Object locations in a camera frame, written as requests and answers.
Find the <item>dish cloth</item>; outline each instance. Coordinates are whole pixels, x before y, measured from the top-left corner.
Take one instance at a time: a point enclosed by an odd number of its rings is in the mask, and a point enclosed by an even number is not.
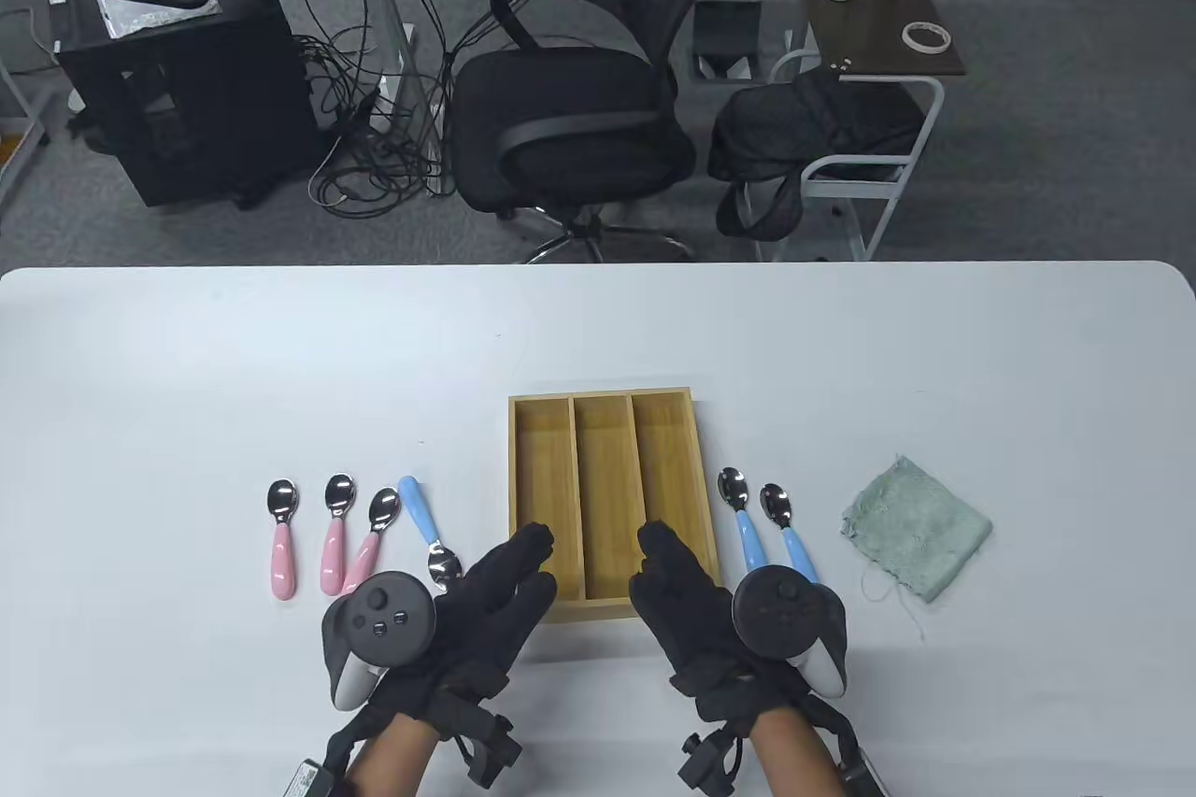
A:
[[[927,603],[978,548],[993,523],[908,457],[898,457],[843,513],[843,535]]]

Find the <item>pink spoon handle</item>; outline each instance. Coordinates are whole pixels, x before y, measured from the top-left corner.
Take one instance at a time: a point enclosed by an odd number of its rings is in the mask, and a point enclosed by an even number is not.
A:
[[[334,597],[344,584],[344,518],[332,517],[324,540],[324,559],[319,564],[319,588]]]
[[[366,540],[361,542],[361,550],[353,558],[353,566],[349,567],[349,574],[344,578],[344,588],[341,589],[342,595],[354,591],[358,585],[373,576],[374,564],[378,562],[378,544],[380,542],[382,536],[378,533],[370,533]]]
[[[279,523],[274,527],[274,550],[270,553],[270,590],[280,601],[289,601],[295,594],[295,565],[291,554],[291,527]]]

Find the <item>chair base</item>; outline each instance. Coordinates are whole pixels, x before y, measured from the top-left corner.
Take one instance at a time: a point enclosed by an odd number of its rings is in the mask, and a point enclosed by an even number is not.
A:
[[[554,217],[551,212],[547,212],[544,208],[520,208],[520,211],[531,212],[533,215],[547,220],[548,224],[560,230],[560,233],[553,237],[551,241],[541,243],[533,254],[524,258],[523,263],[525,264],[543,262],[544,258],[555,255],[556,251],[574,243],[580,243],[580,245],[585,247],[586,255],[590,256],[591,262],[605,262],[602,254],[602,243],[606,237],[641,237],[647,238],[647,241],[658,241],[672,247],[679,255],[679,262],[692,262],[696,258],[694,250],[672,233],[664,232],[664,230],[646,229],[646,226],[603,224],[597,211],[585,212],[584,215],[578,215],[568,220]],[[507,215],[499,215],[499,218],[509,220]]]

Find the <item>backpack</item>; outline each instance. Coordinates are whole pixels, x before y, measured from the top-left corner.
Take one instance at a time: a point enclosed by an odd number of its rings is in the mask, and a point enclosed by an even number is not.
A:
[[[868,153],[905,156],[922,130],[923,115],[901,84],[843,83],[825,67],[803,72],[791,83],[764,84],[736,92],[714,121],[707,172],[730,184],[715,224],[724,237],[777,242],[801,220],[801,172],[824,156]],[[887,181],[883,165],[834,164],[817,177]],[[744,221],[745,183],[777,181],[768,211]]]

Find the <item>hand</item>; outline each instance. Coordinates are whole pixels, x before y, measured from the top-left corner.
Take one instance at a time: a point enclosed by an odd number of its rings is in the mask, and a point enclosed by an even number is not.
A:
[[[439,596],[432,644],[419,659],[385,674],[362,710],[371,722],[360,734],[373,737],[396,713],[427,719],[438,689],[472,704],[502,690],[520,649],[556,597],[556,579],[539,570],[551,553],[553,533],[530,523]]]
[[[714,584],[677,534],[653,522],[639,537],[643,565],[631,577],[631,606],[676,670],[673,687],[696,698],[701,719],[727,720],[746,736],[762,712],[801,701],[810,692],[801,674],[748,650],[731,619],[731,592]]]

